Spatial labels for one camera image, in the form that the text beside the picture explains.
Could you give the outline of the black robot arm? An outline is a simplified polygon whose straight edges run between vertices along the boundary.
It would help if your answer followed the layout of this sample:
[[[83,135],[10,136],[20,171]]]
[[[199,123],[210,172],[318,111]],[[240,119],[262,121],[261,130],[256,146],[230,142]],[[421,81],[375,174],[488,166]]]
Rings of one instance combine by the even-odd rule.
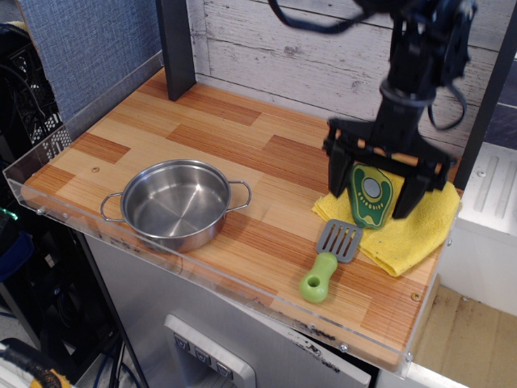
[[[432,113],[436,91],[445,87],[465,105],[454,87],[469,61],[468,40],[477,7],[472,1],[372,1],[368,14],[393,19],[390,69],[380,85],[382,100],[373,122],[334,118],[324,150],[329,190],[340,196],[355,162],[403,177],[393,217],[407,217],[426,192],[441,190],[456,158],[428,143],[418,131],[422,114]]]

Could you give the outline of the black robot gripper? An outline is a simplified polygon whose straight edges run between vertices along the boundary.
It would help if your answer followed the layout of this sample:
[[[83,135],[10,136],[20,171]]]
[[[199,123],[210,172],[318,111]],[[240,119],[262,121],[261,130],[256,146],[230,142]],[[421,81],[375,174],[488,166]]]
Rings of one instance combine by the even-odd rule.
[[[455,163],[452,156],[421,136],[418,124],[423,111],[436,97],[434,87],[420,94],[407,94],[380,85],[382,101],[373,122],[330,118],[323,149],[329,156],[329,190],[340,197],[350,182],[355,161],[405,177],[393,219],[410,215],[426,191],[441,190]]]

